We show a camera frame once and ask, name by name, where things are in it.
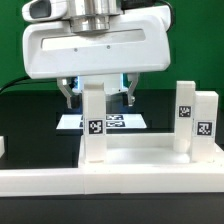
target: small white block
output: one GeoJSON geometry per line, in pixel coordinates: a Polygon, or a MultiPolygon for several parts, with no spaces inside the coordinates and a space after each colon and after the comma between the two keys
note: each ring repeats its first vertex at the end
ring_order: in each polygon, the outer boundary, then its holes
{"type": "Polygon", "coordinates": [[[176,91],[175,139],[176,152],[188,152],[193,125],[193,105],[195,98],[195,83],[178,81],[176,91]]]}
{"type": "Polygon", "coordinates": [[[5,153],[4,138],[0,136],[0,158],[5,153]]]}
{"type": "Polygon", "coordinates": [[[217,109],[217,93],[210,91],[195,93],[192,162],[214,162],[217,109]]]}
{"type": "Polygon", "coordinates": [[[106,159],[106,95],[104,85],[85,84],[83,91],[84,146],[86,162],[106,159]]]}

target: green wall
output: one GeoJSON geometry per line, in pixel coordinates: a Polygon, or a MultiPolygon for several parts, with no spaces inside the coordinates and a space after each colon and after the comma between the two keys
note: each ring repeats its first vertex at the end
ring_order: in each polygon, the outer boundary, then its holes
{"type": "MultiPolygon", "coordinates": [[[[28,0],[1,0],[0,85],[25,75],[21,8],[28,0]]],[[[172,63],[165,72],[144,73],[139,89],[174,89],[176,80],[195,80],[198,89],[224,95],[224,1],[170,0],[176,22],[169,32],[172,63]]],[[[20,89],[55,89],[55,84],[20,89]]]]}

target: metal cylinder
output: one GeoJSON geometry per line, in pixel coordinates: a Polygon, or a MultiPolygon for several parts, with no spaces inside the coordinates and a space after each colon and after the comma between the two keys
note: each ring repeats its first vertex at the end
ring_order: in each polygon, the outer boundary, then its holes
{"type": "Polygon", "coordinates": [[[116,0],[69,0],[72,32],[109,29],[109,16],[118,15],[116,0]]]}

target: white pillar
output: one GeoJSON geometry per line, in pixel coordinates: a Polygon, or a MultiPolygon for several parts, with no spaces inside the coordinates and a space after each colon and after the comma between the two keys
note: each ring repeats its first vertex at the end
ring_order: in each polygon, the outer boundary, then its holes
{"type": "Polygon", "coordinates": [[[175,138],[174,148],[176,152],[186,153],[190,147],[193,105],[195,96],[195,82],[178,81],[176,90],[175,112],[175,138]]]}
{"type": "Polygon", "coordinates": [[[4,138],[0,136],[0,158],[5,153],[5,147],[4,147],[4,138]]]}
{"type": "Polygon", "coordinates": [[[104,85],[85,84],[83,91],[85,161],[106,160],[106,96],[104,85]]]}
{"type": "Polygon", "coordinates": [[[213,162],[218,95],[215,92],[196,92],[194,129],[191,141],[192,162],[213,162]]]}

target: white platform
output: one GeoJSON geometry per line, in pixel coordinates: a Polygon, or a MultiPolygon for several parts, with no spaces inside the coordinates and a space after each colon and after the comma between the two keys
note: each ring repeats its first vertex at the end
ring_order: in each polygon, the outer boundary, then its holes
{"type": "Polygon", "coordinates": [[[173,139],[108,135],[107,164],[83,164],[81,151],[79,168],[2,170],[0,196],[224,192],[223,151],[216,146],[214,163],[189,163],[187,154],[171,150],[173,139]]]}
{"type": "MultiPolygon", "coordinates": [[[[75,114],[62,115],[61,120],[57,126],[57,130],[83,129],[83,127],[80,125],[82,123],[82,117],[82,115],[75,114]]],[[[141,114],[107,114],[106,122],[107,129],[146,128],[146,124],[141,114]],[[119,116],[122,116],[122,119],[116,119],[116,117],[119,116]]]]}

